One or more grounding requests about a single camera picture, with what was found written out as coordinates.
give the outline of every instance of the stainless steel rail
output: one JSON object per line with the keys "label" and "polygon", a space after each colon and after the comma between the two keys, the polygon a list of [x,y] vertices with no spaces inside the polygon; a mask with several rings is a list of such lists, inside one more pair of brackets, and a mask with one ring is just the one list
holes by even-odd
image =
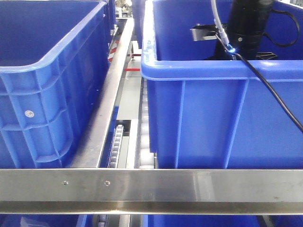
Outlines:
{"label": "stainless steel rail", "polygon": [[72,167],[74,168],[96,168],[100,165],[125,60],[130,50],[133,29],[134,21],[130,18],[127,20],[115,56],[108,69],[100,95],[100,105],[91,117],[73,160]]}
{"label": "stainless steel rail", "polygon": [[303,170],[0,170],[0,213],[303,214]]}

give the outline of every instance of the red bar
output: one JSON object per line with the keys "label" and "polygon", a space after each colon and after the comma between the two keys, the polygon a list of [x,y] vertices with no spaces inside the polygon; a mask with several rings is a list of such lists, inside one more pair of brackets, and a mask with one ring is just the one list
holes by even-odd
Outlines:
{"label": "red bar", "polygon": [[140,71],[140,68],[125,68],[124,71]]}
{"label": "red bar", "polygon": [[140,57],[141,54],[140,53],[131,53],[131,54],[128,54],[127,56]]}

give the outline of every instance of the blue light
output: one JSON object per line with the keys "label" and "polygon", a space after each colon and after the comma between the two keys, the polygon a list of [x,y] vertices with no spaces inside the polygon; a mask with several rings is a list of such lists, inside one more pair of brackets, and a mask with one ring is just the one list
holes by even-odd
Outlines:
{"label": "blue light", "polygon": [[235,52],[236,52],[236,49],[235,49],[235,48],[231,48],[228,52],[229,52],[229,53],[235,53]]}
{"label": "blue light", "polygon": [[227,47],[228,47],[228,52],[229,52],[229,53],[235,53],[235,52],[236,52],[236,49],[233,48],[232,45],[227,44]]}

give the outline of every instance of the black cable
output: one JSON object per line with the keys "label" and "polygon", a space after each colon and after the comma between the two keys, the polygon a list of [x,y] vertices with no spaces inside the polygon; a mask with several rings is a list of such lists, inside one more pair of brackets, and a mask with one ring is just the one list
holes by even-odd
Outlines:
{"label": "black cable", "polygon": [[294,17],[293,14],[291,14],[290,12],[287,12],[287,11],[280,11],[280,10],[275,10],[275,9],[272,9],[271,10],[273,13],[279,13],[279,14],[284,14],[284,15],[287,15],[289,16],[294,22],[295,22],[295,25],[297,27],[297,37],[295,40],[293,40],[292,42],[288,43],[288,44],[278,44],[277,42],[275,42],[271,37],[270,35],[267,33],[267,32],[264,32],[263,35],[269,39],[274,45],[276,46],[279,46],[279,47],[288,47],[288,46],[291,46],[291,45],[294,45],[298,39],[299,39],[299,35],[300,35],[300,25],[299,25],[299,22],[298,20]]}
{"label": "black cable", "polygon": [[286,106],[282,98],[279,96],[279,94],[274,90],[274,88],[270,85],[270,83],[262,76],[262,74],[256,70],[255,67],[252,66],[252,64],[249,63],[248,60],[243,58],[240,54],[236,52],[231,52],[222,42],[220,37],[216,34],[217,39],[220,41],[220,43],[223,45],[225,51],[229,53],[230,55],[237,56],[240,60],[242,60],[248,68],[261,80],[261,82],[267,87],[267,89],[271,92],[271,94],[274,96],[276,101],[280,104],[282,109],[285,111],[285,113],[288,115],[288,117],[293,121],[293,123],[298,127],[298,129],[303,132],[303,125],[299,122],[299,120],[294,116],[294,114],[290,111],[290,109]]}

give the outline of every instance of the metal frame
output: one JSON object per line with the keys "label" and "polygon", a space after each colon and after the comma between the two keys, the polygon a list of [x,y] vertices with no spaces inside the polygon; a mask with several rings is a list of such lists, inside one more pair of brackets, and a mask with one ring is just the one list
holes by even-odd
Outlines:
{"label": "metal frame", "polygon": [[72,168],[0,169],[0,213],[303,214],[303,170],[98,168],[133,28],[129,19]]}

